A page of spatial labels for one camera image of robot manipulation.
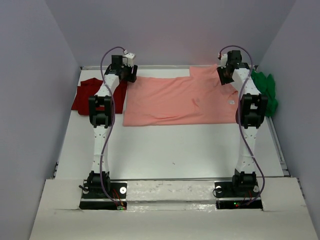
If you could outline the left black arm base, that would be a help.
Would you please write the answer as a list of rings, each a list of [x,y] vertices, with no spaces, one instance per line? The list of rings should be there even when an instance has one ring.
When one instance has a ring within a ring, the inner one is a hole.
[[[112,181],[104,171],[101,174],[91,171],[79,188],[81,189],[79,202],[81,210],[124,211],[127,209],[128,183]]]

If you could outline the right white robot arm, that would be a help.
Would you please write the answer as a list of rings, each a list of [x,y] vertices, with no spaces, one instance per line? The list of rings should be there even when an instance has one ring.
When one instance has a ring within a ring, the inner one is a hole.
[[[234,83],[238,87],[238,107],[235,120],[239,127],[239,157],[230,183],[235,196],[242,196],[253,190],[257,182],[257,166],[254,149],[259,128],[265,119],[268,97],[256,87],[251,74],[253,68],[242,61],[240,50],[218,54],[217,68],[220,83]]]

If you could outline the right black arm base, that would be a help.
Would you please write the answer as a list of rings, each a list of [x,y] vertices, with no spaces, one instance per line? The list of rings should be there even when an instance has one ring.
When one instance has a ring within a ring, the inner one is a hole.
[[[263,208],[255,172],[235,171],[231,180],[216,182],[212,194],[218,210]]]

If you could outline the pink polo shirt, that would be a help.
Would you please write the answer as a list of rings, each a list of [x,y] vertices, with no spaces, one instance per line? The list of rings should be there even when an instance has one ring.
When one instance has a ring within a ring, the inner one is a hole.
[[[189,76],[139,76],[128,85],[123,126],[233,124],[238,91],[222,85],[217,65],[192,66]]]

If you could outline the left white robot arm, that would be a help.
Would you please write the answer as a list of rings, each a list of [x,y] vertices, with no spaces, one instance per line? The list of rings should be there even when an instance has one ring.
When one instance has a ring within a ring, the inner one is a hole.
[[[116,88],[124,82],[134,83],[138,66],[134,64],[136,54],[112,55],[111,64],[101,72],[102,85],[88,98],[89,121],[93,127],[94,150],[91,171],[84,187],[89,192],[104,198],[110,194],[111,180],[108,164],[108,141],[115,122]]]

